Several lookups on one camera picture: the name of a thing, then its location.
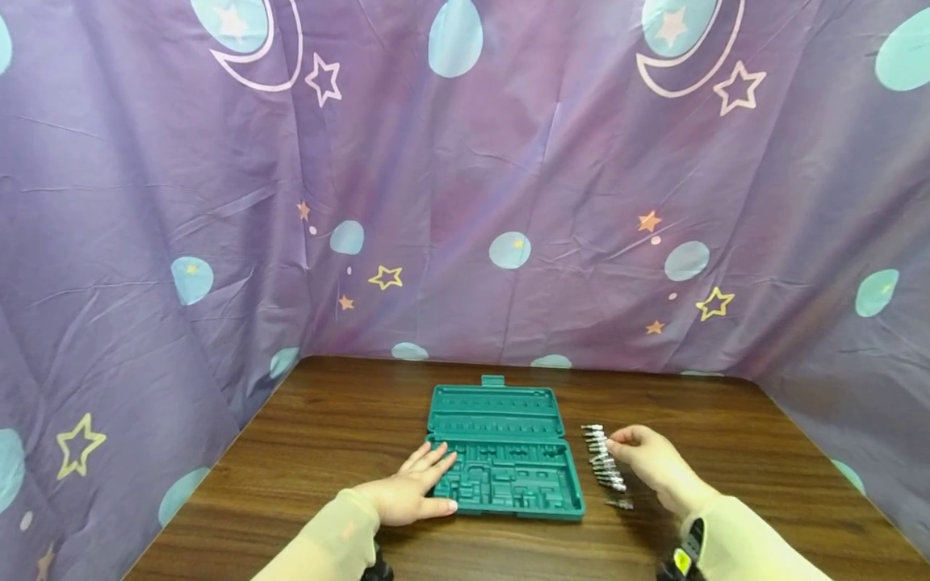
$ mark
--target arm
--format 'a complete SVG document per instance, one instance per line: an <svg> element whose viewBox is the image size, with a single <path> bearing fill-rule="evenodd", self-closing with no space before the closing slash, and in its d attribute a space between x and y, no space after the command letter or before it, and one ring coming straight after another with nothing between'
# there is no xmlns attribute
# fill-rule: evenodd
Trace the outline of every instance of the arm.
<svg viewBox="0 0 930 581"><path fill-rule="evenodd" d="M695 519L704 520L697 567L707 581L829 581L749 507L701 480L661 434L629 426L612 434L607 447L682 520L682 537Z"/></svg>
<svg viewBox="0 0 930 581"><path fill-rule="evenodd" d="M375 564L380 525L370 501L344 490L252 581L358 581Z"/></svg>
<svg viewBox="0 0 930 581"><path fill-rule="evenodd" d="M390 478L340 492L252 581L358 581L375 564L382 524L403 526L458 509L451 500L424 497L456 461L447 449L424 443Z"/></svg>

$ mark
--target left hand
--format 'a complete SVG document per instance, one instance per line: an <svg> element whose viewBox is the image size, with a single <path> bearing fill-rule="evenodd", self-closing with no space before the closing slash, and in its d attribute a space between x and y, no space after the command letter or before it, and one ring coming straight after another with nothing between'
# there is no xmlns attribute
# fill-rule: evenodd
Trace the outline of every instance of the left hand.
<svg viewBox="0 0 930 581"><path fill-rule="evenodd" d="M355 492L371 501L378 511L381 524L404 526L424 519L447 517L458 510L458 503L448 498L426 498L452 465L457 454L445 456L448 444L441 443L431 450L424 443L390 478L366 482L355 487Z"/></svg>

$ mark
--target tool case lid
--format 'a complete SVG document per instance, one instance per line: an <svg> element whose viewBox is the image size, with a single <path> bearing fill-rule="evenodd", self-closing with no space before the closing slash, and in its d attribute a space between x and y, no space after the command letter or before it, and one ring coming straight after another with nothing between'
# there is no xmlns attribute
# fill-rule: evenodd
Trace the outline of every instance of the tool case lid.
<svg viewBox="0 0 930 581"><path fill-rule="evenodd" d="M437 385L427 431L433 437L543 441L562 439L565 425L548 388L512 388L503 376L480 386Z"/></svg>

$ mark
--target green plastic case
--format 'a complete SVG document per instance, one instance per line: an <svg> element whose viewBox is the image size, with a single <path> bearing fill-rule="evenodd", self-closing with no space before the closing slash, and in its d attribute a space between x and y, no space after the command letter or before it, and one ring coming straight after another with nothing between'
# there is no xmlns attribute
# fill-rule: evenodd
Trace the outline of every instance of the green plastic case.
<svg viewBox="0 0 930 581"><path fill-rule="evenodd" d="M458 513L580 521L584 496L555 394L509 388L503 376L481 386L438 385L432 393L427 441L448 442L458 461L436 496Z"/></svg>

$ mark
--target yellow star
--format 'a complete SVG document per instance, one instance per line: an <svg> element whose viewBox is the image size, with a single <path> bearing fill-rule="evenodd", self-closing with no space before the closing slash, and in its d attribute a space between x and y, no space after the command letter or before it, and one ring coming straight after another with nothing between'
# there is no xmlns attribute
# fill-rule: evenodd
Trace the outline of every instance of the yellow star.
<svg viewBox="0 0 930 581"><path fill-rule="evenodd" d="M723 292L721 292L719 286L714 286L714 287L713 287L713 290L711 291L711 295L710 295L709 297L707 297L706 299L704 299L702 302L699 302L699 303L697 304L697 307L698 307L698 308L700 309L700 311L701 311L701 313L700 313L700 320L701 320L701 321L707 321L707 320L710 319L710 317L712 317L713 315L720 315L720 316L722 316L722 317L725 317L725 316L726 316L726 306L727 306L728 304L730 304L730 301L733 300L733 297L735 297L736 295L737 295L736 293L730 293L730 294L728 294L728 295L725 295ZM712 300L714 300L715 298L719 298L719 299L720 299L720 301L721 301L721 302L720 302L720 307L718 307L718 308L716 308L716 309L714 309L714 310L708 310L708 308L707 308L708 303L711 302Z"/></svg>
<svg viewBox="0 0 930 581"><path fill-rule="evenodd" d="M52 545L49 545L46 554L35 562L35 566L39 568L39 574L35 576L35 581L48 580L48 569L52 566L53 559L55 559L55 553L52 552Z"/></svg>
<svg viewBox="0 0 930 581"><path fill-rule="evenodd" d="M378 286L380 286L381 290L384 290L385 288L391 286L392 284L396 284L397 286L404 286L404 283L401 281L402 270L403 269L400 267L396 269L386 269L383 266L378 266L378 274L368 279L368 281L372 284L377 284ZM385 283L384 281L381 280L381 277L384 276L385 274L392 274L394 277L394 280L388 281L387 283Z"/></svg>
<svg viewBox="0 0 930 581"><path fill-rule="evenodd" d="M65 476L71 474L72 472L77 472L81 476L87 475L87 457L90 456L90 453L97 449L97 446L101 445L106 441L106 434L97 433L90 429L90 413L84 414L84 417L81 418L81 421L77 422L77 426L74 426L74 429L71 431L63 431L57 436L59 446L61 446L61 451L63 453L63 458L61 460L61 470L59 470L58 479L61 480ZM90 445L84 449L84 452L81 453L81 459L78 461L71 460L71 449L68 448L68 441L73 440L77 437L77 432L84 431L84 439L90 440Z"/></svg>
<svg viewBox="0 0 930 581"><path fill-rule="evenodd" d="M640 227L636 231L648 230L656 231L656 226L662 221L662 218L656 218L656 210L649 212L648 216L640 216Z"/></svg>
<svg viewBox="0 0 930 581"><path fill-rule="evenodd" d="M646 328L645 328L645 333L646 333L647 335L652 335L652 334L661 335L661 334L662 334L662 327L664 327L664 326L665 326L664 323L660 323L659 321L656 321L656 322L654 322L654 323L652 323L652 324L646 326Z"/></svg>

